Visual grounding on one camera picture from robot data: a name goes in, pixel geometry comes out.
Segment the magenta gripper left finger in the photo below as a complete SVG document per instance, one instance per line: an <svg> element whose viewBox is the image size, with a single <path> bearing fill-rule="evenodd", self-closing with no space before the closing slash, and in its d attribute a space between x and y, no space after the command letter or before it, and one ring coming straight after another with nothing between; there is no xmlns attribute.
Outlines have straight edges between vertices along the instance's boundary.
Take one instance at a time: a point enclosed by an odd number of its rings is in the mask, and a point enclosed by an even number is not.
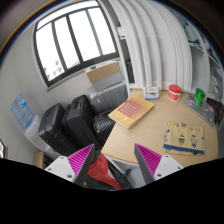
<svg viewBox="0 0 224 224"><path fill-rule="evenodd" d="M95 145L91 144L70 156L60 156L53 161L46 171L82 186L95 155Z"/></svg>

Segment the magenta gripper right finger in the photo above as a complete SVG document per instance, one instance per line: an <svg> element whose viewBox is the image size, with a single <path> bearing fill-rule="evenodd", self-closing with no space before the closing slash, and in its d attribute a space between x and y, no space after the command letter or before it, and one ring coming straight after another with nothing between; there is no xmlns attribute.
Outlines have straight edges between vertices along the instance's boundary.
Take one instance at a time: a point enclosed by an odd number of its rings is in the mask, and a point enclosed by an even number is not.
<svg viewBox="0 0 224 224"><path fill-rule="evenodd" d="M183 169L170 155L160 155L140 144L134 145L134 154L146 184Z"/></svg>

